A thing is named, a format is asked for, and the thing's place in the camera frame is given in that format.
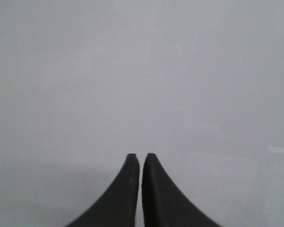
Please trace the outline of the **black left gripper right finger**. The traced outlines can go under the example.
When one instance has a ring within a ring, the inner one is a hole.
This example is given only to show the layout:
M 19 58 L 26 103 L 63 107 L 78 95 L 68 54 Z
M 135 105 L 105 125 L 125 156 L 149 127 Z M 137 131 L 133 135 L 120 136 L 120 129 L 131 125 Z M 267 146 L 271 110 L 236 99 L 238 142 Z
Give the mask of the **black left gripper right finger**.
M 178 189 L 155 154 L 142 174 L 142 208 L 146 227 L 218 227 Z

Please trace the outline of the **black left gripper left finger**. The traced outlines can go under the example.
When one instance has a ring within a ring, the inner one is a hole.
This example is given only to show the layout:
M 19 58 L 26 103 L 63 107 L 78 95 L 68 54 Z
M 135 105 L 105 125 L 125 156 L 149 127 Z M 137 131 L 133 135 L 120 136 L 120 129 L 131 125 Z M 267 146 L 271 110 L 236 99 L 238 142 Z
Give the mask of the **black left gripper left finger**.
M 134 227 L 139 190 L 140 165 L 135 154 L 128 154 L 110 186 L 69 227 Z

